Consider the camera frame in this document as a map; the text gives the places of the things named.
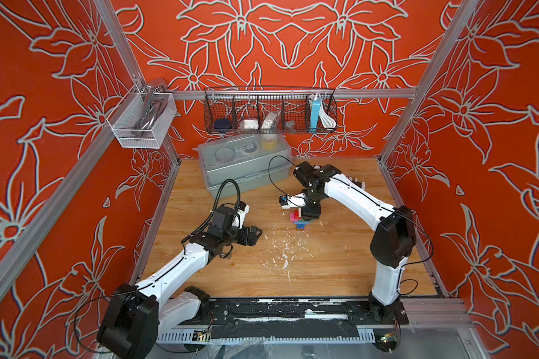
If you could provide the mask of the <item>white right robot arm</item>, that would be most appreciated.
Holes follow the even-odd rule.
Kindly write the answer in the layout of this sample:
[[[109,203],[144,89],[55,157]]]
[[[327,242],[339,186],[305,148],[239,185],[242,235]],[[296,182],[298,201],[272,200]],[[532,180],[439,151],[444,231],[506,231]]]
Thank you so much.
[[[282,208],[297,208],[303,221],[315,221],[321,216],[322,200],[332,198],[374,231],[370,252],[377,265],[368,295],[369,316],[375,323],[394,317],[398,312],[403,272],[416,246],[412,211],[377,199],[332,165],[320,167],[302,162],[295,166],[293,175],[303,190],[295,196],[281,197]]]

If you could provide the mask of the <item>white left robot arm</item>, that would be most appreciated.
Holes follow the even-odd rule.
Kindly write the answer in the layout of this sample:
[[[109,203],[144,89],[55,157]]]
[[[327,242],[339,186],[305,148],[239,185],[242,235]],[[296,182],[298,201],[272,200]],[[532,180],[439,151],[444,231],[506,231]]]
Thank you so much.
[[[188,235],[182,251],[157,272],[137,284],[122,284],[111,301],[97,332],[97,342],[120,358],[145,358],[159,336],[190,320],[203,321],[210,296],[187,287],[196,272],[217,257],[229,257],[235,245],[254,246],[262,229],[245,225],[249,205],[220,206],[205,228]]]

